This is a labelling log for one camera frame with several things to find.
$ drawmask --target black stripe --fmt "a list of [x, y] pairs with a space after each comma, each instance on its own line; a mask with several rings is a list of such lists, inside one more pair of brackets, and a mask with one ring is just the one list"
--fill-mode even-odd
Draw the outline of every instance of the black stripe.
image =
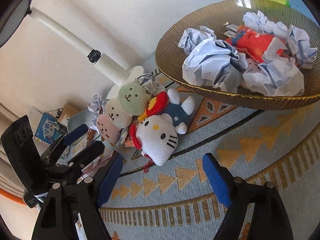
[[171, 82], [169, 85], [166, 85], [165, 88], [170, 87], [173, 84], [174, 84], [174, 82]]
[[[187, 152], [190, 152], [190, 151], [192, 151], [192, 150], [194, 150], [194, 149], [196, 149], [196, 148], [198, 148], [198, 147], [200, 147], [202, 145], [205, 145], [205, 144], [207, 144], [207, 143], [209, 143], [209, 142], [211, 142], [213, 140], [218, 139], [222, 135], [225, 135], [228, 132], [240, 127], [241, 125], [244, 125], [246, 122], [250, 121], [254, 117], [258, 116], [259, 114], [262, 114], [264, 111], [265, 110], [257, 110], [257, 111], [255, 111], [254, 113], [248, 115], [246, 118], [240, 120], [239, 122], [235, 123], [234, 125], [231, 125], [230, 127], [226, 128], [226, 129], [224, 129], [224, 130], [222, 130], [222, 131], [210, 136], [209, 138], [207, 138], [207, 139], [205, 139], [205, 140], [203, 140], [201, 142], [198, 142], [195, 145], [192, 145], [192, 146], [190, 146], [188, 148], [185, 148], [184, 150], [181, 150], [179, 152], [176, 152], [176, 153], [172, 154], [170, 156], [169, 160], [171, 160], [172, 158], [178, 157], [180, 155], [183, 155], [183, 154], [185, 154]], [[124, 173], [120, 174], [119, 177], [124, 177], [124, 176], [130, 175], [130, 174], [136, 173], [138, 171], [143, 171], [143, 168], [144, 167], [140, 167], [140, 168], [137, 168], [137, 169], [132, 170], [132, 171], [124, 172]]]
[[170, 144], [170, 143], [167, 143], [167, 145], [169, 145], [170, 147], [174, 148], [174, 146], [172, 144]]

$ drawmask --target curtain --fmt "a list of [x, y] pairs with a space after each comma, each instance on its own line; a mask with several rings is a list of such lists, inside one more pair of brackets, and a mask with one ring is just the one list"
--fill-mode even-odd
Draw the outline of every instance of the curtain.
[[[0, 136], [18, 118], [0, 104]], [[25, 188], [14, 172], [0, 141], [0, 188], [23, 198]]]

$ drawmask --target plush bear face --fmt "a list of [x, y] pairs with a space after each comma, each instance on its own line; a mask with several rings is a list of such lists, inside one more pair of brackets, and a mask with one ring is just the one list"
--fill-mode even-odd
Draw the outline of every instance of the plush bear face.
[[106, 115], [118, 128], [127, 128], [132, 121], [132, 116], [123, 108], [118, 98], [110, 99], [105, 106]]
[[114, 144], [119, 140], [120, 129], [113, 125], [106, 114], [101, 114], [97, 118], [97, 128], [107, 142]]
[[178, 145], [174, 126], [160, 115], [152, 115], [139, 123], [136, 138], [158, 166], [166, 162]]
[[119, 101], [131, 115], [141, 115], [148, 107], [150, 95], [139, 85], [138, 81], [130, 82], [119, 90]]

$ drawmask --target patterned tablecloth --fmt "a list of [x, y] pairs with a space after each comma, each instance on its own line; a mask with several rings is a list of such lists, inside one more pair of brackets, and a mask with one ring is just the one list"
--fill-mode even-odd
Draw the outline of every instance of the patterned tablecloth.
[[[202, 169], [211, 152], [234, 176], [272, 181], [284, 202], [294, 239], [308, 239], [320, 221], [320, 103], [289, 111], [262, 111], [203, 98], [152, 71], [181, 97], [192, 94], [197, 111], [186, 135], [164, 166], [142, 167], [140, 151], [120, 147], [124, 168], [108, 203], [100, 209], [113, 239], [213, 239], [225, 207]], [[250, 227], [248, 206], [241, 239]]]

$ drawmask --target amber glass bowl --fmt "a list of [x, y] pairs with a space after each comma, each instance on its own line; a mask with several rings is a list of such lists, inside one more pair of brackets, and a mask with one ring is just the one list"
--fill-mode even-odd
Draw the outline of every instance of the amber glass bowl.
[[[223, 35], [225, 22], [243, 24], [246, 12], [260, 10], [269, 20], [281, 21], [285, 25], [294, 25], [304, 29], [310, 36], [311, 47], [317, 47], [317, 59], [311, 70], [300, 69], [304, 75], [304, 94], [300, 97], [265, 97], [247, 89], [238, 87], [238, 93], [222, 92], [212, 87], [198, 87], [188, 84], [182, 78], [182, 64], [186, 59], [183, 49], [178, 48], [183, 31], [187, 28], [199, 29], [204, 25], [214, 30], [217, 39], [226, 39]], [[307, 106], [320, 100], [320, 28], [295, 9], [267, 0], [226, 0], [208, 5], [183, 17], [173, 25], [160, 39], [156, 49], [156, 64], [168, 78], [205, 97], [234, 106], [254, 109], [286, 110]]]

